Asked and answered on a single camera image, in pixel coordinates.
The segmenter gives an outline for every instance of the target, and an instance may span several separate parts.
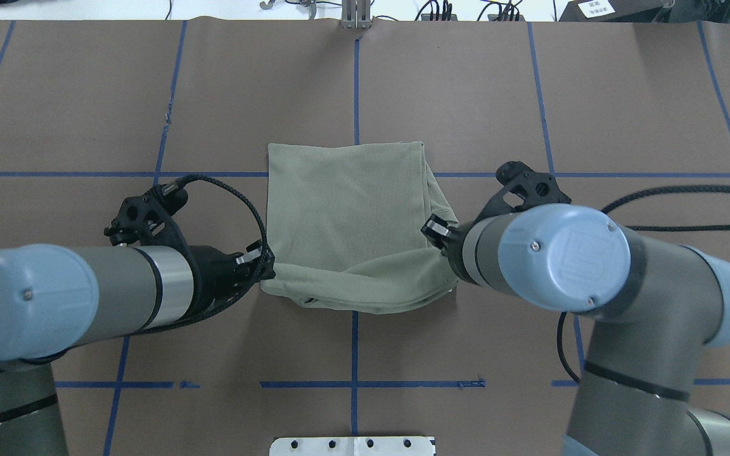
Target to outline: white label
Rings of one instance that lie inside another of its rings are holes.
[[[579,3],[579,9],[586,18],[611,15],[616,12],[608,0],[592,0],[591,2]]]

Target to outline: black cable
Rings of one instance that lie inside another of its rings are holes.
[[[483,13],[486,12],[487,9],[489,9],[489,6],[497,5],[497,18],[495,20],[501,20],[507,13],[510,14],[520,14],[520,11],[516,8],[515,5],[513,5],[511,2],[508,3],[500,3],[500,2],[488,2],[486,6],[481,9],[480,14],[478,15],[478,18],[476,18],[475,22],[478,22],[483,18]]]
[[[258,282],[258,280],[260,280],[261,272],[264,269],[264,263],[266,263],[266,260],[269,259],[269,243],[267,243],[266,239],[266,228],[264,227],[264,221],[263,219],[261,219],[260,214],[258,214],[258,210],[255,209],[254,205],[252,205],[252,202],[247,199],[247,197],[244,196],[243,193],[225,184],[225,182],[221,182],[218,179],[214,179],[202,174],[188,174],[186,176],[182,176],[179,179],[176,179],[176,182],[180,188],[185,188],[185,185],[188,185],[191,182],[195,182],[197,180],[208,182],[209,184],[213,184],[217,187],[223,188],[223,190],[229,191],[229,193],[234,194],[250,210],[250,213],[252,213],[252,217],[254,217],[255,219],[255,224],[258,225],[258,232],[261,236],[261,256],[258,259],[258,265],[255,266],[255,270],[252,272],[252,276],[250,277],[247,285],[245,285],[239,291],[235,292],[235,294],[233,294],[233,296],[226,300],[224,303],[218,304],[214,308],[208,308],[208,310],[206,310],[205,312],[201,312],[200,314],[186,318],[185,320],[174,321],[174,323],[164,324],[164,326],[156,326],[155,328],[143,329],[141,331],[135,332],[134,334],[153,334],[166,331],[168,329],[182,328],[182,326],[188,326],[189,324],[198,323],[201,320],[206,320],[207,318],[211,318],[215,314],[219,314],[219,312],[222,312],[226,308],[229,308],[229,306],[237,303],[238,300],[244,297],[247,291],[249,291],[252,286],[254,286],[256,282]]]
[[[424,3],[420,9],[418,9],[418,14],[414,18],[414,21],[418,20],[418,18],[421,17],[421,13],[424,11],[424,8],[426,6],[430,5],[430,18],[432,19],[432,4],[435,3],[436,6],[438,6],[438,0],[427,0],[426,3]]]
[[[571,369],[570,364],[568,364],[568,360],[566,360],[565,358],[565,347],[562,346],[562,334],[565,330],[565,318],[567,317],[568,312],[562,312],[560,314],[559,323],[556,324],[556,354],[560,356],[560,364],[562,364],[562,369],[565,369],[565,372],[568,373],[573,381],[579,383],[580,378],[578,375],[576,375],[576,372]]]
[[[487,9],[489,9],[489,6],[497,5],[497,15],[501,15],[501,12],[503,12],[503,5],[498,2],[489,2],[486,4],[486,6],[481,9],[480,14],[478,15],[478,18],[476,18],[475,22],[478,22],[481,17],[483,17],[483,13],[486,12]]]
[[[655,196],[656,194],[678,194],[678,193],[727,193],[730,194],[730,185],[669,185],[667,187],[647,188],[635,193],[627,194],[602,208],[602,213],[611,213],[627,203]],[[634,225],[629,226],[634,231],[730,231],[730,225],[690,225],[690,226],[651,226]]]

